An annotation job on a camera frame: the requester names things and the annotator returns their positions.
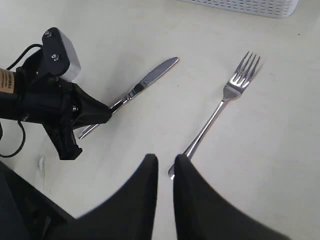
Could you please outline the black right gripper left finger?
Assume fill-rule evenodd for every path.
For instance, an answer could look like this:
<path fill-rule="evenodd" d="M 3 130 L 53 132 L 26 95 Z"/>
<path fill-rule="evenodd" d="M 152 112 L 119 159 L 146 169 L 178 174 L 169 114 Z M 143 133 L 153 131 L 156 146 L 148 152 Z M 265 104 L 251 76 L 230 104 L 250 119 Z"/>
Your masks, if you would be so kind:
<path fill-rule="evenodd" d="M 3 240 L 149 240 L 158 193 L 158 159 L 147 154 L 108 200 L 74 218 L 5 164 L 0 166 Z"/>

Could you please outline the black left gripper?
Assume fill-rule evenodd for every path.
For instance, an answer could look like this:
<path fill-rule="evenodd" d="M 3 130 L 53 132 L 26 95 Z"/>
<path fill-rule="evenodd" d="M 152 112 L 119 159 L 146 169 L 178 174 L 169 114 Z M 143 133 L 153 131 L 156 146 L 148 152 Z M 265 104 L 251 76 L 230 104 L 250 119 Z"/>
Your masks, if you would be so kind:
<path fill-rule="evenodd" d="M 82 149 L 73 130 L 104 124 L 112 111 L 77 84 L 50 74 L 44 57 L 33 54 L 15 72 L 1 71 L 0 117 L 42 125 L 60 160 L 75 160 Z"/>

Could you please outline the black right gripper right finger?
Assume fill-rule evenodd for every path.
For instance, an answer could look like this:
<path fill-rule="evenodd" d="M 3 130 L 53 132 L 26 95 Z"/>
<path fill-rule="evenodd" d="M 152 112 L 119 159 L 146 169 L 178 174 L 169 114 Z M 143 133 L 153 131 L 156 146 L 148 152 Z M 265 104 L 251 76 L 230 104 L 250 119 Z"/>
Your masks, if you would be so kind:
<path fill-rule="evenodd" d="M 185 155 L 174 162 L 173 204 L 179 240 L 287 240 L 219 195 Z"/>

